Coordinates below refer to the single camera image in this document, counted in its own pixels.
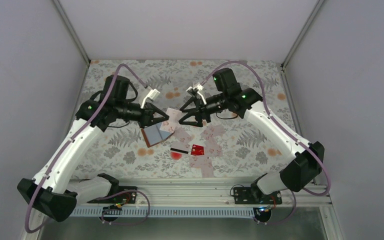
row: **black joint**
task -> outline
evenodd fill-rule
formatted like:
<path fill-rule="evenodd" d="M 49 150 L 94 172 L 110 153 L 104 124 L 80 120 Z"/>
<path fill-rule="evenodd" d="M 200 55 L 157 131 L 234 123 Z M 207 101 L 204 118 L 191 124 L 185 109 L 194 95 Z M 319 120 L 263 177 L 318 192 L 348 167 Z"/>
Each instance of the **black joint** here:
<path fill-rule="evenodd" d="M 38 185 L 31 179 L 23 178 L 17 185 L 17 190 L 27 203 L 30 203 L 33 193 Z M 47 215 L 57 222 L 67 219 L 76 207 L 77 193 L 54 193 L 48 189 L 40 188 L 33 208 Z"/>
<path fill-rule="evenodd" d="M 325 147 L 320 142 L 310 144 L 309 149 L 323 162 Z M 296 158 L 280 172 L 280 179 L 288 189 L 299 192 L 322 172 L 322 167 L 307 150 L 295 155 Z"/>

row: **card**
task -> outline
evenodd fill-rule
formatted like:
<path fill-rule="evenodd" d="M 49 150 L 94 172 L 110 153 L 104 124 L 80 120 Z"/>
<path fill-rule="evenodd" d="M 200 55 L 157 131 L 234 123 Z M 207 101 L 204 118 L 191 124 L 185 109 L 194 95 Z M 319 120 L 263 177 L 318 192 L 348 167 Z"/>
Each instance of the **card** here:
<path fill-rule="evenodd" d="M 202 156 L 204 155 L 204 147 L 200 145 L 192 145 L 192 151 L 190 152 L 192 156 Z"/>
<path fill-rule="evenodd" d="M 170 147 L 171 151 L 182 154 L 189 154 L 189 149 L 191 149 L 191 145 L 180 141 L 173 142 Z"/>

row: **black stripe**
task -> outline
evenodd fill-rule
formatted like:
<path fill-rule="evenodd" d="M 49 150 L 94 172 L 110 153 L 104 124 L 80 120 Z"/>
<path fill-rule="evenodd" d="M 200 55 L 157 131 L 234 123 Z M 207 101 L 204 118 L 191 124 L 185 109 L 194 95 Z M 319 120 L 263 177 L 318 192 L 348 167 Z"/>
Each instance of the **black stripe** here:
<path fill-rule="evenodd" d="M 176 148 L 170 148 L 170 150 L 174 151 L 174 152 L 179 152 L 182 154 L 188 154 L 189 153 L 188 151 L 184 151 L 184 150 L 180 150 L 180 149 L 176 149 Z"/>

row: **cable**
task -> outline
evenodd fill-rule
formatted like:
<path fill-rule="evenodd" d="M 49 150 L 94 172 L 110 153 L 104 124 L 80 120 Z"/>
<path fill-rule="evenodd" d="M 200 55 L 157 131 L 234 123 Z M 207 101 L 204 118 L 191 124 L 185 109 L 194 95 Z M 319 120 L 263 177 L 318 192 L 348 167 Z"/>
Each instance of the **cable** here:
<path fill-rule="evenodd" d="M 292 193 L 292 197 L 293 197 L 293 205 L 292 205 L 292 211 L 289 213 L 289 215 L 280 221 L 264 222 L 264 225 L 272 225 L 272 226 L 280 225 L 288 221 L 292 217 L 292 215 L 294 215 L 294 213 L 297 211 L 297 198 L 295 197 L 295 193 L 293 191 L 290 191 L 290 192 Z M 257 222 L 257 224 L 260 224 L 260 221 L 258 221 L 255 216 L 253 216 L 252 218 L 254 219 L 254 221 Z"/>
<path fill-rule="evenodd" d="M 95 92 L 94 94 L 92 94 L 92 96 L 90 96 L 90 100 L 95 100 L 97 97 L 98 97 L 98 95 L 100 95 L 102 93 L 102 90 L 99 90 L 99 91 L 97 91 L 97 92 Z"/>
<path fill-rule="evenodd" d="M 146 202 L 148 203 L 148 211 L 146 212 L 145 217 L 142 218 L 142 220 L 137 221 L 137 222 L 133 222 L 133 223 L 110 222 L 110 221 L 104 220 L 104 215 L 106 213 L 108 213 L 109 211 L 113 211 L 113 209 L 106 209 L 106 210 L 102 211 L 102 215 L 100 217 L 102 223 L 107 223 L 107 224 L 110 224 L 110 225 L 120 225 L 120 226 L 135 226 L 135 225 L 139 225 L 139 224 L 145 222 L 148 219 L 148 216 L 150 215 L 150 212 L 151 212 L 151 203 L 150 203 L 150 200 L 148 199 L 148 197 L 145 195 L 145 193 L 143 193 L 143 192 L 141 192 L 139 190 L 125 190 L 125 191 L 121 191 L 121 192 L 118 192 L 116 194 L 113 194 L 111 196 L 96 198 L 96 200 L 107 200 L 107 199 L 111 199 L 111 198 L 114 198 L 114 197 L 116 197 L 118 195 L 122 195 L 122 194 L 126 194 L 126 193 L 138 193 L 138 194 L 142 195 L 146 199 Z"/>
<path fill-rule="evenodd" d="M 133 83 L 131 81 L 129 81 L 128 84 L 130 85 L 130 87 L 134 91 L 134 97 L 126 99 L 125 101 L 126 101 L 126 103 L 131 103 L 131 102 L 135 101 L 138 98 L 139 93 L 138 93 L 138 90 L 136 90 L 135 86 L 133 86 Z"/>
<path fill-rule="evenodd" d="M 236 116 L 233 116 L 233 117 L 227 117 L 227 118 L 224 118 L 224 117 L 219 117 L 219 115 L 217 115 L 218 112 L 215 113 L 215 116 L 219 119 L 222 119 L 222 120 L 232 120 L 232 119 L 237 119 L 238 118 L 238 115 L 236 114 Z"/>
<path fill-rule="evenodd" d="M 212 76 L 213 74 L 219 70 L 220 68 L 226 66 L 226 65 L 229 65 L 229 64 L 240 64 L 242 66 L 245 66 L 246 68 L 248 68 L 254 75 L 255 77 L 257 78 L 257 81 L 259 83 L 259 86 L 261 88 L 261 93 L 262 93 L 262 104 L 264 106 L 264 109 L 267 113 L 270 113 L 269 111 L 269 106 L 267 106 L 267 103 L 266 103 L 266 93 L 264 91 L 264 83 L 263 83 L 263 80 L 261 80 L 260 76 L 257 74 L 257 72 L 252 68 L 250 67 L 248 64 L 246 63 L 243 63 L 241 61 L 227 61 L 223 64 L 221 64 L 220 66 L 216 67 L 207 77 L 206 79 L 201 83 L 201 85 L 203 86 Z M 324 192 L 313 192 L 311 190 L 308 190 L 307 188 L 303 188 L 304 191 L 306 191 L 307 193 L 310 193 L 314 196 L 324 196 L 324 195 L 327 195 L 329 193 L 329 191 L 331 190 L 331 177 L 329 176 L 329 173 L 325 167 L 325 165 L 323 164 L 323 162 L 320 160 L 320 158 L 308 147 L 306 146 L 305 144 L 303 144 L 302 142 L 298 141 L 298 138 L 296 138 L 293 134 L 291 134 L 288 130 L 286 130 L 274 117 L 270 117 L 270 119 L 272 120 L 272 122 L 274 124 L 276 124 L 286 135 L 288 135 L 294 142 L 298 143 L 301 147 L 303 147 L 305 150 L 307 150 L 307 152 L 309 152 L 311 154 L 311 156 L 317 161 L 317 163 L 320 165 L 321 169 L 323 170 L 324 172 L 324 175 L 326 176 L 326 180 L 327 180 L 327 185 L 326 185 L 326 190 Z"/>
<path fill-rule="evenodd" d="M 129 125 L 130 124 L 130 121 L 128 121 L 126 124 L 124 124 L 123 126 L 108 126 L 109 128 L 113 128 L 113 129 L 121 129 L 121 128 L 124 128 L 125 126 Z"/>
<path fill-rule="evenodd" d="M 245 188 L 244 185 L 241 185 L 241 184 L 235 184 L 235 185 L 233 185 L 233 186 L 231 187 L 230 191 L 229 191 L 229 194 L 230 194 L 230 196 L 232 196 L 232 197 L 235 196 L 235 195 L 232 194 L 232 190 L 233 190 L 233 188 L 234 188 L 235 186 L 241 186 L 242 188 Z"/>
<path fill-rule="evenodd" d="M 277 204 L 276 204 L 276 198 L 272 195 L 270 195 L 270 198 L 273 200 L 273 208 L 272 209 L 275 209 Z"/>
<path fill-rule="evenodd" d="M 41 225 L 36 227 L 35 229 L 30 229 L 30 215 L 32 213 L 33 209 L 33 204 L 36 200 L 36 197 L 38 196 L 39 190 L 42 188 L 42 186 L 45 183 L 45 180 L 49 176 L 49 173 L 52 171 L 52 168 L 54 167 L 55 163 L 57 160 L 60 158 L 60 156 L 63 154 L 63 152 L 68 148 L 68 146 L 75 141 L 76 137 L 87 127 L 91 122 L 96 118 L 98 113 L 101 111 L 101 109 L 104 107 L 105 103 L 107 102 L 108 98 L 110 97 L 110 93 L 113 90 L 114 84 L 116 83 L 117 75 L 119 74 L 119 71 L 122 67 L 125 67 L 127 70 L 129 70 L 133 76 L 145 87 L 147 88 L 148 86 L 130 69 L 129 66 L 126 64 L 122 63 L 118 65 L 117 69 L 114 72 L 114 76 L 112 77 L 111 84 L 109 85 L 108 91 L 106 92 L 102 102 L 99 104 L 98 108 L 96 111 L 93 113 L 93 115 L 87 120 L 80 128 L 77 130 L 71 137 L 70 140 L 66 141 L 64 145 L 59 149 L 59 151 L 56 153 L 55 157 L 52 159 L 52 161 L 49 164 L 49 167 L 47 168 L 45 174 L 43 175 L 42 179 L 40 180 L 39 184 L 37 185 L 36 189 L 33 192 L 33 195 L 31 196 L 30 202 L 28 203 L 27 211 L 25 213 L 25 218 L 24 218 L 24 229 L 27 233 L 32 234 L 34 232 L 37 232 L 39 229 L 41 229 L 46 222 L 42 222 Z"/>

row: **table surface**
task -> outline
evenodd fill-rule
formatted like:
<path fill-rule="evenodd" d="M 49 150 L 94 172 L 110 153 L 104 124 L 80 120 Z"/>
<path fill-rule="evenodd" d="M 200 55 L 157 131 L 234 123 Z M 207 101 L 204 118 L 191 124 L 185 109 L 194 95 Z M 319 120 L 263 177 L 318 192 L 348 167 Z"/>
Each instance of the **table surface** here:
<path fill-rule="evenodd" d="M 167 108 L 179 109 L 190 97 L 185 91 L 189 86 L 202 82 L 207 75 L 226 60 L 92 60 L 86 81 L 81 91 L 79 104 L 104 87 L 105 79 L 114 73 L 118 64 L 127 64 L 142 80 L 161 95 L 153 104 L 164 111 Z M 279 69 L 272 61 L 247 62 L 265 84 L 266 101 L 269 107 L 286 124 L 294 129 L 285 89 Z M 236 79 L 242 89 L 254 88 L 261 92 L 255 76 L 244 66 L 231 64 Z M 133 75 L 125 68 L 120 76 L 131 80 L 135 88 L 145 92 Z M 206 97 L 218 94 L 212 81 L 204 86 Z M 230 112 L 219 114 L 222 118 L 232 117 Z M 114 125 L 123 125 L 122 120 Z M 87 151 L 84 159 L 74 171 L 73 179 L 88 179 L 99 173 L 107 173 L 115 178 L 202 178 L 202 177 L 249 177 L 278 171 L 288 162 L 276 146 L 262 132 L 244 119 L 218 119 L 211 116 L 211 123 L 204 127 L 182 126 L 192 136 L 189 143 L 206 147 L 204 131 L 222 128 L 223 133 L 214 136 L 221 153 L 208 158 L 206 169 L 193 165 L 194 158 L 183 155 L 175 160 L 170 147 L 178 140 L 170 137 L 163 143 L 148 148 L 137 123 L 132 122 L 123 128 L 109 128 Z"/>

